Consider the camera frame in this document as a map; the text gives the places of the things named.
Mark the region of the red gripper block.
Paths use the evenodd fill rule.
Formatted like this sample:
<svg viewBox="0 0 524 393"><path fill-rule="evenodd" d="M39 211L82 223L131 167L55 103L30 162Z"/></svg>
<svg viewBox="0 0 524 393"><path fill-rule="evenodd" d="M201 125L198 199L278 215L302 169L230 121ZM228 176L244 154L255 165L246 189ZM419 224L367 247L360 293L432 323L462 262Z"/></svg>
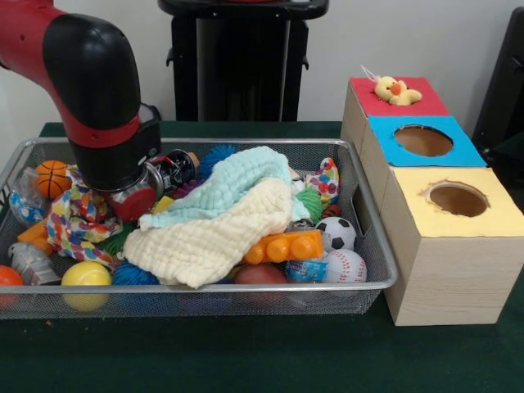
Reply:
<svg viewBox="0 0 524 393"><path fill-rule="evenodd" d="M156 192L151 187L131 187L110 194L108 202L118 218L130 222L139 219L155 205Z"/></svg>

